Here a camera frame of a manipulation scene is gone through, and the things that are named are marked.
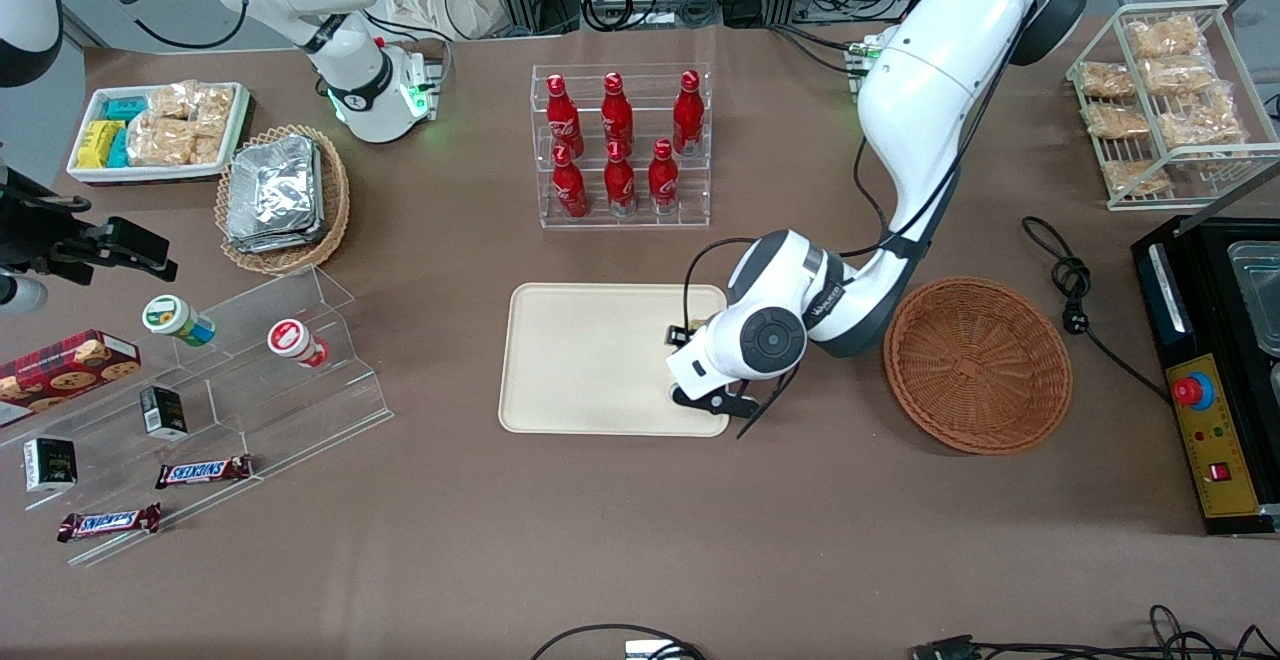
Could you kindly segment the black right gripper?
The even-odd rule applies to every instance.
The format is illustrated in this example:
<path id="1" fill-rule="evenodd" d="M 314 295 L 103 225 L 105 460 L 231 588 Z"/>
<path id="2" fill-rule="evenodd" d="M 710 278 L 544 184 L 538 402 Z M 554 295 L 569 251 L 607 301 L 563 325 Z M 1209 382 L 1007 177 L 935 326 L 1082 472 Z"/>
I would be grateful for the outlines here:
<path id="1" fill-rule="evenodd" d="M 178 263 L 169 258 L 170 240 L 125 217 L 108 217 L 101 226 L 77 217 L 92 208 L 90 200 L 63 196 L 13 168 L 3 168 L 1 269 L 50 274 L 90 287 L 96 265 L 134 269 L 159 280 L 175 280 Z M 88 230 L 93 253 L 81 240 Z"/>

